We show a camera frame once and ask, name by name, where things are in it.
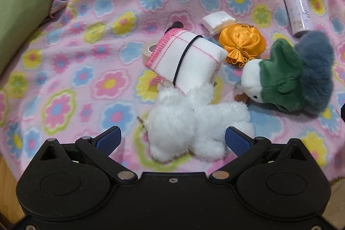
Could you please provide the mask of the pink floral fleece blanket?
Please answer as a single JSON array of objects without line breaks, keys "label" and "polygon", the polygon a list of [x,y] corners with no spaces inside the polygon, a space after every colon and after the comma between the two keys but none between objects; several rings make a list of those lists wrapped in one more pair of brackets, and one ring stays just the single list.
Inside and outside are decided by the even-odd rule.
[{"label": "pink floral fleece blanket", "polygon": [[[334,47],[334,93],[311,119],[273,107],[250,106],[257,135],[285,143],[300,138],[329,179],[344,175],[344,0],[307,0],[317,30]],[[112,157],[129,169],[210,172],[225,164],[186,155],[166,165],[153,161],[137,122],[157,97],[155,73],[143,65],[141,48],[180,21],[209,37],[200,20],[225,11],[259,29],[267,44],[295,43],[284,0],[55,0],[53,18],[29,38],[1,79],[1,153],[20,177],[48,138],[74,142],[116,125],[122,145]]]}]

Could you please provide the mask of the white fluffy plush toy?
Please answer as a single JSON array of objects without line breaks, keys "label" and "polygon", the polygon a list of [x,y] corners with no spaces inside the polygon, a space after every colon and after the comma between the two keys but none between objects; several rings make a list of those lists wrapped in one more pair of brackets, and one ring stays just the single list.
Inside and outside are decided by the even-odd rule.
[{"label": "white fluffy plush toy", "polygon": [[210,83],[186,95],[174,87],[159,90],[148,116],[138,119],[154,160],[166,163],[191,152],[204,161],[217,161],[226,155],[228,127],[254,137],[248,106],[237,101],[213,104],[214,92]]}]

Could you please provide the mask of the green grey plush duck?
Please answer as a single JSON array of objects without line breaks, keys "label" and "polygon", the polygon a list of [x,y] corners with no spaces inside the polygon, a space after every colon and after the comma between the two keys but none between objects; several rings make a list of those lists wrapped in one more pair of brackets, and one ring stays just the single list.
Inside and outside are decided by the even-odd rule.
[{"label": "green grey plush duck", "polygon": [[326,109],[332,96],[333,61],[333,46],[322,31],[306,33],[295,45],[279,38],[268,59],[245,64],[238,86],[254,102],[315,116]]}]

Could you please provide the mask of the white pink-edged towel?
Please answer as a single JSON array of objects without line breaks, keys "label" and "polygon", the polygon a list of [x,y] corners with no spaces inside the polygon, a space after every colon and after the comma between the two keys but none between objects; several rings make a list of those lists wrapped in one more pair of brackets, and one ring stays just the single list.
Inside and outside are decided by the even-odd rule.
[{"label": "white pink-edged towel", "polygon": [[182,93],[204,83],[214,84],[227,52],[218,45],[181,28],[166,31],[146,62],[165,87]]}]

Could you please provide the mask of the purple white thermos bottle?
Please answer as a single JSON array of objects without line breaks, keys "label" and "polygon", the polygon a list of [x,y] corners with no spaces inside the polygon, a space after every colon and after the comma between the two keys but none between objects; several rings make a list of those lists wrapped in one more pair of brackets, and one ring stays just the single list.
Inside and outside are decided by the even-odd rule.
[{"label": "purple white thermos bottle", "polygon": [[284,0],[293,37],[299,39],[314,29],[307,0]]}]

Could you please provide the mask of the beige tape roll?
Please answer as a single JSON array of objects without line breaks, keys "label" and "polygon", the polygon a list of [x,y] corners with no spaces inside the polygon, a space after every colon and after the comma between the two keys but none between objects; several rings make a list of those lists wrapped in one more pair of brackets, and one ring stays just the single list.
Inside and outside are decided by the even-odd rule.
[{"label": "beige tape roll", "polygon": [[145,65],[147,63],[148,59],[150,58],[150,56],[154,52],[156,46],[157,45],[153,44],[153,43],[147,43],[147,44],[143,45],[143,47],[141,48],[143,65]]}]

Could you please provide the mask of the green cushion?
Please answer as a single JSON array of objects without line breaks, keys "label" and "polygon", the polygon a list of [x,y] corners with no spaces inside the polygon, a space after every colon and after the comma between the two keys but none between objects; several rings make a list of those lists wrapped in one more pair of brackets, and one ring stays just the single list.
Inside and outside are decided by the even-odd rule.
[{"label": "green cushion", "polygon": [[1,72],[49,17],[53,0],[1,0]]}]

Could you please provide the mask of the orange satin drawstring pouch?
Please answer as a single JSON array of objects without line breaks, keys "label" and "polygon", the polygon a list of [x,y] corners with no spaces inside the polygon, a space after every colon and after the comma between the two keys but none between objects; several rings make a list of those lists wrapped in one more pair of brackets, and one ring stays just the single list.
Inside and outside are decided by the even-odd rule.
[{"label": "orange satin drawstring pouch", "polygon": [[226,62],[239,68],[259,57],[266,49],[266,41],[256,27],[236,23],[225,27],[219,35],[220,45],[227,51]]}]

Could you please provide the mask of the white tissue pack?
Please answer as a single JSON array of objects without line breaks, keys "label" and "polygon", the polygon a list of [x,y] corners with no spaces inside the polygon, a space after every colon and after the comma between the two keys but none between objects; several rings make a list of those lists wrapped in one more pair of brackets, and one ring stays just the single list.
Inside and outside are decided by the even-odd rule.
[{"label": "white tissue pack", "polygon": [[225,11],[218,11],[203,17],[201,24],[211,36],[219,34],[225,27],[237,23],[237,20]]}]

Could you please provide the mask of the black foam ball attachment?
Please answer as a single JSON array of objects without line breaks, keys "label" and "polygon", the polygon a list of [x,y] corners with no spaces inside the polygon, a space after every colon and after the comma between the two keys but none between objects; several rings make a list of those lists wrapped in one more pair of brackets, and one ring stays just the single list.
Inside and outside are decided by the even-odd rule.
[{"label": "black foam ball attachment", "polygon": [[180,21],[175,21],[166,31],[165,33],[169,32],[172,29],[183,29],[184,24]]}]

